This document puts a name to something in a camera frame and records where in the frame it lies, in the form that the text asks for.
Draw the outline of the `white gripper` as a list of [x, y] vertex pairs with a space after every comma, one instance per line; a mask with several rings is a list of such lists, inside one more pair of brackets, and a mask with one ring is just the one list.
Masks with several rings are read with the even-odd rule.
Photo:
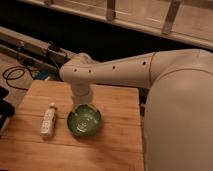
[[89, 84], [72, 84], [72, 100], [75, 105], [90, 104], [92, 102], [92, 90]]

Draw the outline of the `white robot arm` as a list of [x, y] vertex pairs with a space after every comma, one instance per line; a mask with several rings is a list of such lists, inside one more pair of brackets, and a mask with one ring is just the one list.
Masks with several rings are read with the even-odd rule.
[[79, 53], [60, 68], [76, 102], [90, 85], [146, 88], [145, 171], [213, 171], [213, 52], [183, 49], [96, 62]]

